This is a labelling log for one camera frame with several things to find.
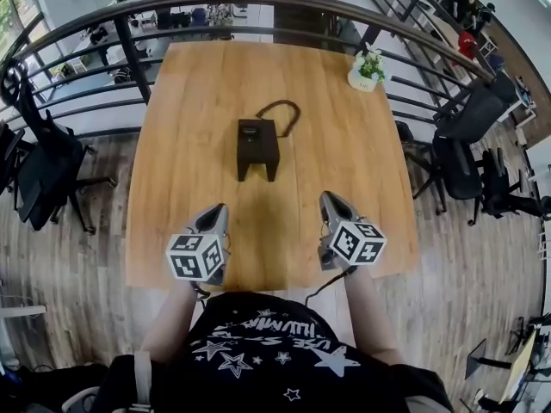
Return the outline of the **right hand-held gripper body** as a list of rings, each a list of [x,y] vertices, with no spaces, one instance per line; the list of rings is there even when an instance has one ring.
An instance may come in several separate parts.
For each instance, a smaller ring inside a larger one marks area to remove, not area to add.
[[[319,208],[326,229],[318,247],[322,270],[370,267],[377,262],[387,238],[375,224],[331,191],[320,195]]]

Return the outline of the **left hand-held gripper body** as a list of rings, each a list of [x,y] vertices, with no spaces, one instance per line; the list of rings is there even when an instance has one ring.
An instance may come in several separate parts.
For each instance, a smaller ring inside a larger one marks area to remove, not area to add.
[[[219,203],[197,213],[171,236],[165,255],[176,279],[223,285],[229,259],[228,222],[228,207]]]

